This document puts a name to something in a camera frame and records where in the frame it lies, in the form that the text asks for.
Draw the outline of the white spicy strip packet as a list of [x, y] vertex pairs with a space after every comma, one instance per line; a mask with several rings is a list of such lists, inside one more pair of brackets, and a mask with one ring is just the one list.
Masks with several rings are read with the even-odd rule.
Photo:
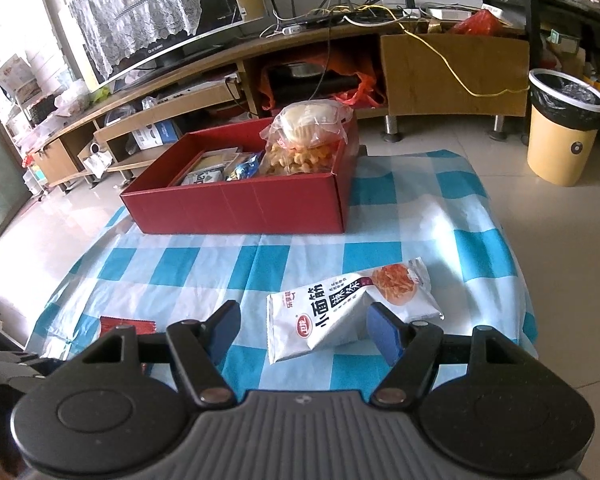
[[350, 272], [268, 295], [268, 362], [365, 339], [374, 302], [407, 323], [444, 318], [422, 259]]

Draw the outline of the yellow toast bread package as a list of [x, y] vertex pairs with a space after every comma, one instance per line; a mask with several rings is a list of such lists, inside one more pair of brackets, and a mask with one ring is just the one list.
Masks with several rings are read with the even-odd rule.
[[174, 186], [187, 186], [221, 182], [225, 170], [242, 154], [240, 148], [220, 148], [197, 156], [172, 181]]

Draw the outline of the blue candy packet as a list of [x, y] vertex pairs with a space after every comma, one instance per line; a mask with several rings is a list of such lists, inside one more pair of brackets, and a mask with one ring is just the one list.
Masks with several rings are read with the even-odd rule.
[[225, 168], [225, 180], [240, 181], [254, 177], [260, 168], [263, 152], [240, 153]]

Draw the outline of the waffle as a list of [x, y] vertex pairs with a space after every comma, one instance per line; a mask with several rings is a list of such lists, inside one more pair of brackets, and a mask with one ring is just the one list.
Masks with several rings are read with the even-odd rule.
[[329, 172], [334, 166], [339, 149], [346, 145], [346, 141], [337, 139], [335, 142], [314, 148], [285, 148], [281, 140], [272, 138], [266, 142], [258, 175], [274, 177]]

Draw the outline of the round white cake package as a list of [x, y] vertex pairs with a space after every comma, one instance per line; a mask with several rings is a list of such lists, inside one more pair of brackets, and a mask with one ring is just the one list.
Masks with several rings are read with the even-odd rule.
[[352, 108], [336, 100], [301, 101], [285, 106], [260, 137], [286, 150], [318, 148], [347, 140], [346, 125], [352, 118]]

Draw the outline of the blue white checkered tablecloth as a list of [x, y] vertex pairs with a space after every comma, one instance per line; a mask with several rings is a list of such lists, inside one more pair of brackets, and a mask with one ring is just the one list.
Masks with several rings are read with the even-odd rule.
[[235, 392], [370, 393], [388, 367], [369, 340], [271, 363], [266, 298], [414, 258], [426, 264], [447, 333], [491, 325], [533, 349], [538, 330], [516, 257], [478, 174], [447, 150], [360, 159], [348, 227], [337, 235], [148, 235], [120, 209], [59, 283], [27, 348], [66, 360], [98, 336], [105, 316], [165, 330], [233, 299], [242, 328], [220, 370]]

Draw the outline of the red cardboard box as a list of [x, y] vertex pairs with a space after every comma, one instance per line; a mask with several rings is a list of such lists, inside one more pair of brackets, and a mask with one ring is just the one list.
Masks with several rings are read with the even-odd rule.
[[261, 131], [272, 120], [253, 119], [185, 133], [121, 194], [145, 234], [340, 234], [346, 230], [351, 179], [358, 158], [358, 123], [344, 125], [348, 140], [332, 169], [317, 174], [252, 177], [178, 185], [201, 155], [220, 148], [262, 151]]

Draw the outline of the blue white carton box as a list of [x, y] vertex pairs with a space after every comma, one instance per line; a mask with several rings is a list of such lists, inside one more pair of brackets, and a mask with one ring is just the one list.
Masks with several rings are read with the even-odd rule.
[[131, 134], [141, 151], [178, 142], [182, 135], [181, 129], [172, 119], [138, 128], [133, 130]]

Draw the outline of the wooden TV stand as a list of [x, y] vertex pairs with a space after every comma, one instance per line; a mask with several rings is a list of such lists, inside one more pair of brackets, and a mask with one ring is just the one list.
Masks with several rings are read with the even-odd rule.
[[203, 124], [186, 115], [223, 105], [266, 117], [311, 96], [341, 96], [362, 117], [522, 117], [529, 65], [530, 46], [522, 39], [411, 36], [396, 25], [342, 25], [251, 40], [63, 119], [31, 157], [51, 186], [88, 175], [79, 156], [91, 143], [111, 154], [109, 171], [130, 174], [165, 150], [158, 145], [129, 153], [126, 144], [138, 128], [174, 119], [183, 131], [199, 129]]

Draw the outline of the orange plastic bag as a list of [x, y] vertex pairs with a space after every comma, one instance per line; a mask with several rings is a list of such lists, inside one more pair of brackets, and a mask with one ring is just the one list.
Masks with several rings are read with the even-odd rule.
[[265, 65], [258, 93], [262, 110], [320, 99], [333, 99], [355, 110], [387, 103], [384, 76], [375, 60], [338, 50]]

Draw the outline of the yellow trash bin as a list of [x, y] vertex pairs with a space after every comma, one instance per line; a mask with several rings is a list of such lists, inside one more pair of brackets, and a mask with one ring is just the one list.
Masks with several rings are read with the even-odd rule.
[[541, 179], [576, 185], [600, 130], [600, 92], [557, 70], [529, 72], [527, 164]]

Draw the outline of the television with lace cover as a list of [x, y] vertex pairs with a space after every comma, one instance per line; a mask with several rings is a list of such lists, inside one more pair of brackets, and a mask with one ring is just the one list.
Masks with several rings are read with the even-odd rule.
[[65, 0], [59, 11], [70, 51], [91, 90], [265, 14], [264, 0]]

